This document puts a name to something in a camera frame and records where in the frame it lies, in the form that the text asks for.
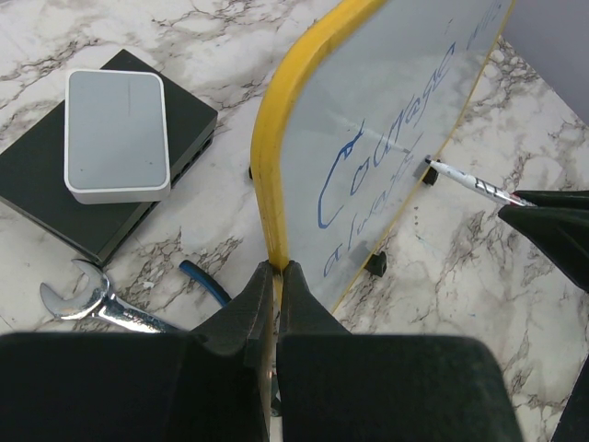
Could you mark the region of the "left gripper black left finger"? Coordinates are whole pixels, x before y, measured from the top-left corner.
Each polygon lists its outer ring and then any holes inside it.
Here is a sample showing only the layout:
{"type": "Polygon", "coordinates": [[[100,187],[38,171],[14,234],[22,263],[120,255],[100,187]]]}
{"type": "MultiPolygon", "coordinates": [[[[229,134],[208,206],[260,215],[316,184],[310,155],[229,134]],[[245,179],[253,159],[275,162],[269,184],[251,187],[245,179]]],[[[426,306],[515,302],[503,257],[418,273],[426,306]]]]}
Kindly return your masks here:
{"type": "Polygon", "coordinates": [[[1,338],[5,441],[266,441],[272,268],[191,331],[1,338]]]}

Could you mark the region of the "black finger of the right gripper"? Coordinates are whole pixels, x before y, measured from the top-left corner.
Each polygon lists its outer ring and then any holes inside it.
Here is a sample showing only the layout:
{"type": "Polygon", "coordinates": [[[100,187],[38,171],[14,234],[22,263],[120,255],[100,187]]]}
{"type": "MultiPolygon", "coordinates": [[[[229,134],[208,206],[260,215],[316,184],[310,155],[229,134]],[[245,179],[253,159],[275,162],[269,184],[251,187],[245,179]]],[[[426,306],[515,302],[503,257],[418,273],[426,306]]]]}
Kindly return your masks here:
{"type": "Polygon", "coordinates": [[[498,217],[524,235],[577,287],[588,289],[588,192],[518,191],[533,207],[506,205],[498,217]]]}

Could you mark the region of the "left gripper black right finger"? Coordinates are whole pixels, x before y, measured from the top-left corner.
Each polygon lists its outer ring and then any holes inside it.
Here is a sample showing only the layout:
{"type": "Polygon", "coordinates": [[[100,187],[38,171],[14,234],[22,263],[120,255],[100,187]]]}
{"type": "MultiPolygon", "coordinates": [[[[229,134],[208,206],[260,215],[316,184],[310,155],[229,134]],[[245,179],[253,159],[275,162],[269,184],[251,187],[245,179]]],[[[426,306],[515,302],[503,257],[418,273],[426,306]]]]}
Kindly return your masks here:
{"type": "Polygon", "coordinates": [[[464,336],[354,334],[283,273],[277,374],[286,441],[519,441],[502,371],[464,336]]]}

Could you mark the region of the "blue whiteboard marker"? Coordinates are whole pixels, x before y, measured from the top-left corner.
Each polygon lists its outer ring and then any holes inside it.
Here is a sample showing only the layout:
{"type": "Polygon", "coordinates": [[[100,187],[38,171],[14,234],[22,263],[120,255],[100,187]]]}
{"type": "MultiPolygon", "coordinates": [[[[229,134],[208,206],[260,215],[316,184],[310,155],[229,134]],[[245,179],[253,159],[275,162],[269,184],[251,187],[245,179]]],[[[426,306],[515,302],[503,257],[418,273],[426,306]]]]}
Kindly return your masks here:
{"type": "Polygon", "coordinates": [[[428,164],[432,169],[436,170],[439,174],[446,176],[447,178],[459,183],[463,187],[481,196],[484,196],[485,198],[490,199],[497,204],[513,205],[519,207],[536,206],[535,204],[517,196],[512,192],[498,188],[497,186],[488,183],[485,180],[468,174],[462,170],[456,169],[443,162],[431,160],[427,157],[425,158],[425,163],[428,164]]]}

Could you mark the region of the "yellow framed whiteboard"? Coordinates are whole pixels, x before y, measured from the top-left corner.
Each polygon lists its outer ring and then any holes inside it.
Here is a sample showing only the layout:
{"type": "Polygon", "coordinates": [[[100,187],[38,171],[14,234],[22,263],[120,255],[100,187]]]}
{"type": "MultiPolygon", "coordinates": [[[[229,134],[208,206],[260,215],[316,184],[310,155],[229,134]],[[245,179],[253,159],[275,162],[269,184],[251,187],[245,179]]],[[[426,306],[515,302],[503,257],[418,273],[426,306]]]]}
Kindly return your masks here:
{"type": "Polygon", "coordinates": [[[268,256],[335,309],[450,139],[510,1],[342,1],[278,65],[251,169],[268,256]]]}

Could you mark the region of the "white flat box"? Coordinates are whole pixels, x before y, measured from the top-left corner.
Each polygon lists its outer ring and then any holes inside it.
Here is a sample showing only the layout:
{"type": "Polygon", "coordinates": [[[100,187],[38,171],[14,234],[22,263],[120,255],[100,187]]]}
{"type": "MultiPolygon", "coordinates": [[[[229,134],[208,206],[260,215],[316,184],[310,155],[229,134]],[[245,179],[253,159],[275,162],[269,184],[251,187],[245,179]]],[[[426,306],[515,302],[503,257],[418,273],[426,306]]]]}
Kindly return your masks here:
{"type": "Polygon", "coordinates": [[[169,195],[166,100],[158,75],[68,73],[64,184],[81,204],[152,203],[169,195]]]}

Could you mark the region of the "blue handled pliers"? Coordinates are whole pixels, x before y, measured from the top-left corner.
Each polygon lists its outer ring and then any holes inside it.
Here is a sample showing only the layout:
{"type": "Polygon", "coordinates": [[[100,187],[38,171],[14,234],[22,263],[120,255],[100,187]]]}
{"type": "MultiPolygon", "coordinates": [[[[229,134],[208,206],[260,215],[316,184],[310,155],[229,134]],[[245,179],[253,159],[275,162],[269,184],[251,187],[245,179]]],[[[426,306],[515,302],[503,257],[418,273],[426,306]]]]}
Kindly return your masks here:
{"type": "Polygon", "coordinates": [[[204,287],[221,307],[225,307],[232,301],[232,297],[223,289],[223,287],[221,287],[211,275],[194,262],[184,260],[180,263],[179,269],[190,279],[204,287]]]}

